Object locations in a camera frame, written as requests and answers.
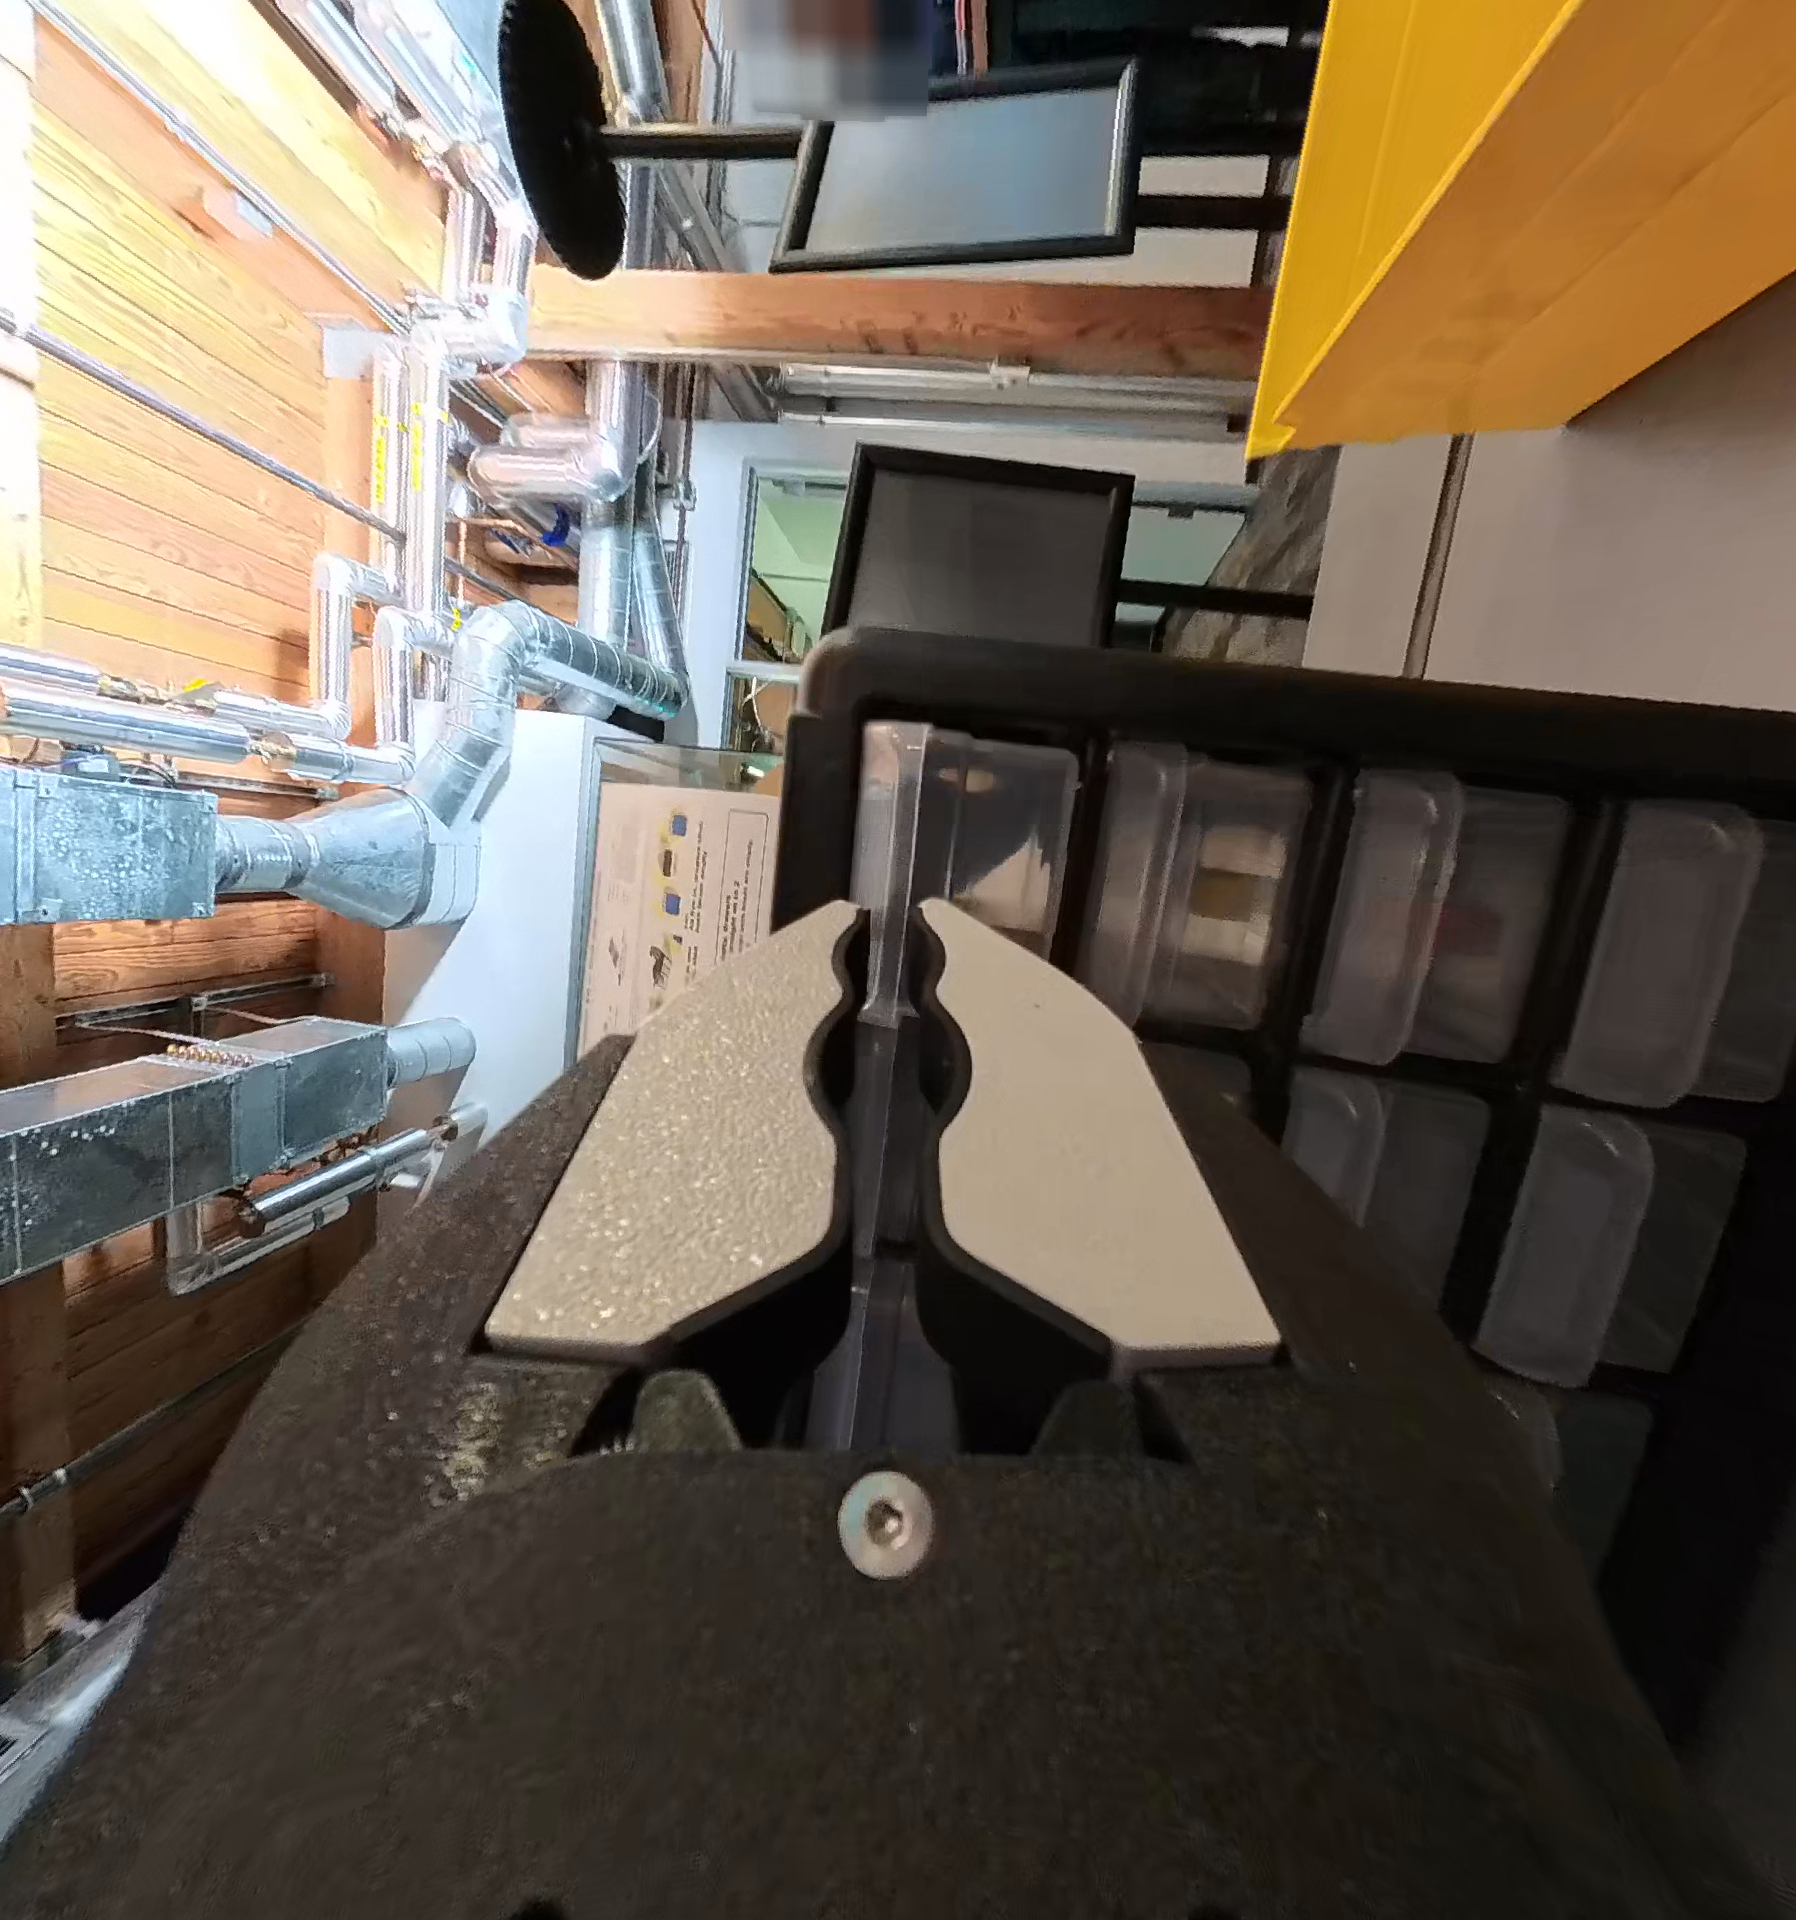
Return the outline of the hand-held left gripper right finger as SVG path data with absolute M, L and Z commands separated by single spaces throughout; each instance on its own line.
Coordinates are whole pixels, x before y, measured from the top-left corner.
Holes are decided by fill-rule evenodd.
M 1133 1028 L 950 900 L 918 947 L 932 1282 L 1095 1370 L 1265 1364 L 1280 1333 Z

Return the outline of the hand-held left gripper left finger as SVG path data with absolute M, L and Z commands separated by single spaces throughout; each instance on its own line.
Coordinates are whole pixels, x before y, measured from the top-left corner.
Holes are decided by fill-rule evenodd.
M 508 1356 L 663 1364 L 755 1341 L 810 1365 L 847 1316 L 850 1165 L 828 1045 L 855 906 L 770 933 L 632 1036 L 487 1322 Z

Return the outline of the clear plastic drawer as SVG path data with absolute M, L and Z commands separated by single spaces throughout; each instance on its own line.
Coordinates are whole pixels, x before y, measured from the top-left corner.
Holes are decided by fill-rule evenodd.
M 852 1291 L 813 1384 L 815 1451 L 952 1451 L 950 1365 L 914 1304 L 918 1173 L 929 1102 L 920 1075 L 910 919 L 950 900 L 1034 955 L 1054 947 L 1075 809 L 1075 755 L 924 722 L 870 722 L 860 749 L 852 902 L 866 913 L 866 988 L 852 1028 L 845 1131 Z

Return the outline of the black drawer cabinet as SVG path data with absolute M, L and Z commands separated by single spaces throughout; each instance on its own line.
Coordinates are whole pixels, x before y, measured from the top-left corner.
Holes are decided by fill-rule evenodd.
M 795 697 L 770 927 L 850 900 L 870 722 L 924 722 L 1075 755 L 1075 809 L 1046 959 L 1083 986 L 1078 951 L 1103 765 L 1123 741 L 1328 768 L 1438 765 L 1519 788 L 1702 793 L 1796 819 L 1788 713 L 855 629 L 820 645 Z M 1636 1529 L 1599 1569 L 1586 1560 L 1631 1678 L 1681 1746 L 1702 1737 L 1713 1696 L 1739 1686 L 1738 1646 L 1747 1619 L 1773 1606 L 1759 1588 L 1794 1507 L 1796 1470 L 1781 1487 L 1781 1505 L 1757 1514 L 1726 1497 L 1726 1519 L 1704 1543 L 1647 1543 Z

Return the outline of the yellow plastic bin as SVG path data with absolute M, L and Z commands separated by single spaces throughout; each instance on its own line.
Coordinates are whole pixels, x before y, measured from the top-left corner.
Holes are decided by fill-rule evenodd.
M 1568 422 L 1796 271 L 1796 3 L 1328 7 L 1247 453 Z

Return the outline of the printed instruction sheet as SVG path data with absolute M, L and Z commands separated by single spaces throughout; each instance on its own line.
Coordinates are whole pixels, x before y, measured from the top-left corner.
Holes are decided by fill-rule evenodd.
M 767 938 L 773 791 L 604 781 L 585 906 L 576 1049 L 635 1033 Z

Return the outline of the dark panel on stand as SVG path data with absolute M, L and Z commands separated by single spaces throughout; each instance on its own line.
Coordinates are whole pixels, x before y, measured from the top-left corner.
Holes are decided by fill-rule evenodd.
M 1134 479 L 858 442 L 820 635 L 1107 647 Z
M 922 109 L 810 122 L 770 273 L 920 271 L 1134 247 L 1143 67 L 936 81 Z

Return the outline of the silver pipe bundle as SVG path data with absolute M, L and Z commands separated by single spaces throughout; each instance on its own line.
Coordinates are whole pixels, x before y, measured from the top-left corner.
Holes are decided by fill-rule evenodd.
M 458 787 L 504 763 L 526 695 L 646 727 L 687 705 L 683 641 L 651 515 L 662 406 L 635 364 L 601 362 L 585 373 L 578 418 L 526 410 L 495 440 L 457 440 L 454 385 L 526 358 L 527 277 L 549 247 L 504 136 L 501 4 L 280 13 L 449 194 L 441 290 L 413 305 L 405 342 L 373 362 L 378 405 L 405 403 L 405 422 L 386 426 L 373 453 L 373 488 L 394 504 L 391 554 L 363 569 L 335 555 L 316 564 L 319 691 L 291 727 L 264 729 L 262 754 L 289 779 L 405 788 L 422 768 L 410 735 L 417 664 L 434 661 L 457 690 L 478 642 L 495 691 L 473 685 L 463 773 L 439 776 L 430 811 L 446 817 Z M 651 10 L 604 4 L 601 26 L 601 91 L 628 77 L 632 104 L 663 104 Z M 647 264 L 642 174 L 623 181 L 623 205 L 619 265 Z

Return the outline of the wooden ceiling beam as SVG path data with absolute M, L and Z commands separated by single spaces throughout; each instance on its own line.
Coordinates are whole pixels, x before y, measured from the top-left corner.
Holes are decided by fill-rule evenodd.
M 531 362 L 1005 364 L 1057 376 L 1252 381 L 1267 287 L 907 273 L 612 271 L 537 265 Z

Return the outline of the black round ribbed disc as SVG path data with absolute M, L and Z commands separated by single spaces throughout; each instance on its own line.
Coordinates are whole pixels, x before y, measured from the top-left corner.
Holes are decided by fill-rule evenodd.
M 544 242 L 574 277 L 612 273 L 626 205 L 591 44 L 563 3 L 504 3 L 498 58 L 504 136 Z

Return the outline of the metal air duct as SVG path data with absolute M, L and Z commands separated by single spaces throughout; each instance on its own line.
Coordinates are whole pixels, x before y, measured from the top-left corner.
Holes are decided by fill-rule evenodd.
M 366 791 L 291 817 L 213 791 L 0 761 L 0 927 L 180 923 L 287 895 L 372 927 L 450 925 L 478 900 L 478 827 Z
M 308 1014 L 0 1091 L 0 1287 L 382 1123 L 468 1069 L 463 1019 Z

